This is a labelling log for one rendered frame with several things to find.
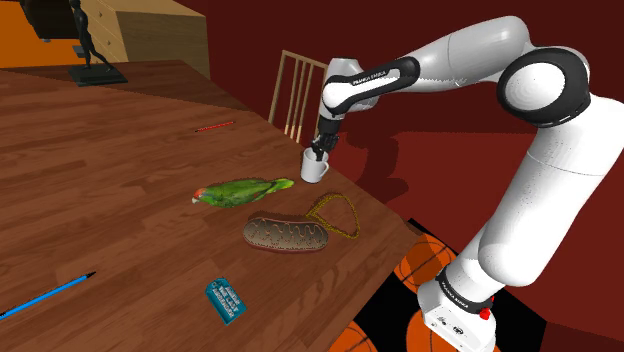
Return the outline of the white mug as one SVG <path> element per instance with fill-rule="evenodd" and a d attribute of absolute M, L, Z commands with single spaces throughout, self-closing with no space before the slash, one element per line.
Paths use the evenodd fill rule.
<path fill-rule="evenodd" d="M 328 159 L 326 152 L 318 159 L 312 147 L 306 148 L 302 154 L 301 179 L 311 184 L 320 182 L 330 168 Z"/>

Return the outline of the wooden chair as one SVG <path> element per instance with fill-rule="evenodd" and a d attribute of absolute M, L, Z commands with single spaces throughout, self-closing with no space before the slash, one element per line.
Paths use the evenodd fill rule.
<path fill-rule="evenodd" d="M 328 65 L 288 50 L 282 50 L 267 118 L 269 124 L 274 124 L 275 121 L 284 69 L 288 59 L 294 61 L 294 66 L 283 133 L 290 139 L 300 143 L 302 141 L 312 78 L 315 72 L 320 72 L 321 77 L 325 78 Z"/>

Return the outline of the green parrot figure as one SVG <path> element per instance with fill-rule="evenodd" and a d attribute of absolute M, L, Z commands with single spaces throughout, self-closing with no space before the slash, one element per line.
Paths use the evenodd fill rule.
<path fill-rule="evenodd" d="M 233 208 L 258 201 L 268 194 L 293 185 L 294 181 L 287 178 L 234 180 L 197 189 L 191 202 L 193 204 L 207 203 L 220 208 Z"/>

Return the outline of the brown mitochondrion model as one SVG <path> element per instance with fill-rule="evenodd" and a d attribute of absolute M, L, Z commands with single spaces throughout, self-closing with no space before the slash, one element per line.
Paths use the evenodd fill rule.
<path fill-rule="evenodd" d="M 243 238 L 252 247 L 291 254 L 320 251 L 329 242 L 327 230 L 316 222 L 266 217 L 249 220 Z"/>

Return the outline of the red pencil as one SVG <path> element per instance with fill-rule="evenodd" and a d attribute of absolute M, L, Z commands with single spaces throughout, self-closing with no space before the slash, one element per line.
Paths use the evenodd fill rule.
<path fill-rule="evenodd" d="M 223 123 L 214 124 L 214 125 L 205 126 L 205 127 L 201 127 L 201 128 L 195 129 L 194 132 L 195 133 L 205 132 L 205 131 L 209 131 L 209 130 L 223 128 L 223 127 L 230 126 L 230 125 L 233 125 L 233 124 L 235 124 L 235 121 L 223 122 Z"/>

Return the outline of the basketball patterned robot stand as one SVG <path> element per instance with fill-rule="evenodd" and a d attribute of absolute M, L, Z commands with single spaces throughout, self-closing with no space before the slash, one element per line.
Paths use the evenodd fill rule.
<path fill-rule="evenodd" d="M 425 232 L 333 342 L 328 352 L 459 352 L 427 328 L 416 292 L 456 252 Z M 503 289 L 493 300 L 494 352 L 549 352 L 547 322 Z"/>

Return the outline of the teal tag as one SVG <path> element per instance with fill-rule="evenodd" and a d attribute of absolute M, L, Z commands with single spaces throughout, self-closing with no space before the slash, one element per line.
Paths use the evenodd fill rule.
<path fill-rule="evenodd" d="M 246 305 L 225 278 L 217 278 L 206 286 L 205 295 L 225 325 L 231 324 L 246 310 Z"/>

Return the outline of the wooden chest of drawers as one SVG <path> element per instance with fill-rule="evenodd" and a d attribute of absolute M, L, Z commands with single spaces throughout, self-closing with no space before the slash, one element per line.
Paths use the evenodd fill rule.
<path fill-rule="evenodd" d="M 81 0 L 109 62 L 182 60 L 210 76 L 206 18 L 175 0 Z"/>

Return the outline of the black human statue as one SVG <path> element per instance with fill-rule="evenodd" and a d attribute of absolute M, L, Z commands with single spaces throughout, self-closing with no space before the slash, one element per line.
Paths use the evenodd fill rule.
<path fill-rule="evenodd" d="M 79 87 L 127 83 L 125 76 L 96 51 L 89 32 L 88 16 L 81 8 L 80 0 L 68 0 L 84 52 L 85 65 L 72 66 L 68 72 Z"/>

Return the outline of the dark cabinet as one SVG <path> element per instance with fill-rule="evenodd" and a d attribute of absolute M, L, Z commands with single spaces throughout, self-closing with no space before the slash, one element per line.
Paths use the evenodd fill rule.
<path fill-rule="evenodd" d="M 19 0 L 39 39 L 77 39 L 78 31 L 68 0 Z"/>

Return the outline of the blue pencil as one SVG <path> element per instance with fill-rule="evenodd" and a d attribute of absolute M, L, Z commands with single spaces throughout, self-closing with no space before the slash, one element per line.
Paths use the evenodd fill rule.
<path fill-rule="evenodd" d="M 16 305 L 16 306 L 14 306 L 14 307 L 12 307 L 12 308 L 10 308 L 10 309 L 0 313 L 0 321 L 4 320 L 4 319 L 6 319 L 6 318 L 8 318 L 10 316 L 13 316 L 13 315 L 15 315 L 15 314 L 17 314 L 17 313 L 19 313 L 21 311 L 24 311 L 25 309 L 30 308 L 30 307 L 32 307 L 32 306 L 34 306 L 34 305 L 36 305 L 36 304 L 38 304 L 38 303 L 48 299 L 48 298 L 50 298 L 50 297 L 53 297 L 53 296 L 57 295 L 58 293 L 67 290 L 68 288 L 74 287 L 74 286 L 76 286 L 76 285 L 78 285 L 78 284 L 80 284 L 80 283 L 82 283 L 84 281 L 87 281 L 89 278 L 93 277 L 95 274 L 96 274 L 96 271 L 92 271 L 92 272 L 89 272 L 87 274 L 81 275 L 80 277 L 72 279 L 72 280 L 70 280 L 70 281 L 68 281 L 68 282 L 66 282 L 66 283 L 64 283 L 64 284 L 62 284 L 60 286 L 57 286 L 57 287 L 55 287 L 55 288 L 53 288 L 51 290 L 48 290 L 47 292 L 44 292 L 44 293 L 42 293 L 42 294 L 40 294 L 40 295 L 38 295 L 38 296 L 36 296 L 36 297 L 34 297 L 34 298 L 24 302 L 22 304 Z"/>

